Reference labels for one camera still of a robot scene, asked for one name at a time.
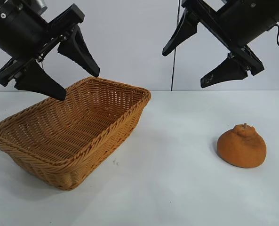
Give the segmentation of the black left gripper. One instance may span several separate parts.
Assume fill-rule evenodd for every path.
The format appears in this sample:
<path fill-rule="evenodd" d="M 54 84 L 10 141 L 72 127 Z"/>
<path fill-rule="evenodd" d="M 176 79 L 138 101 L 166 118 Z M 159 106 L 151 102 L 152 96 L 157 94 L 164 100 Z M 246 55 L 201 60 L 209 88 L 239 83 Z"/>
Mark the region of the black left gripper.
<path fill-rule="evenodd" d="M 42 0 L 0 0 L 0 49 L 11 56 L 0 69 L 0 85 L 15 79 L 17 90 L 64 101 L 66 90 L 38 64 L 54 47 L 94 77 L 100 67 L 83 39 L 79 24 L 85 15 L 77 5 L 50 22 L 41 17 L 45 10 Z"/>

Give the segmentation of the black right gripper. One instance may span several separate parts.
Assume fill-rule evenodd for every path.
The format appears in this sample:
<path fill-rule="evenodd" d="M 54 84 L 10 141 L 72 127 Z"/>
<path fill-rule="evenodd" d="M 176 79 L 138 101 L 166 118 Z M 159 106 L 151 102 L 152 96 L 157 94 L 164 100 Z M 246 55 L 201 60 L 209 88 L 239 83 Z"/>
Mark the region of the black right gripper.
<path fill-rule="evenodd" d="M 215 69 L 200 79 L 201 88 L 226 81 L 243 80 L 247 77 L 246 68 L 253 75 L 264 70 L 262 62 L 248 50 L 248 43 L 260 36 L 270 26 L 276 24 L 279 5 L 272 0 L 232 0 L 215 11 L 203 0 L 183 0 L 186 8 L 172 37 L 162 50 L 169 55 L 182 42 L 197 33 L 198 18 L 201 23 L 237 59 L 226 58 Z"/>

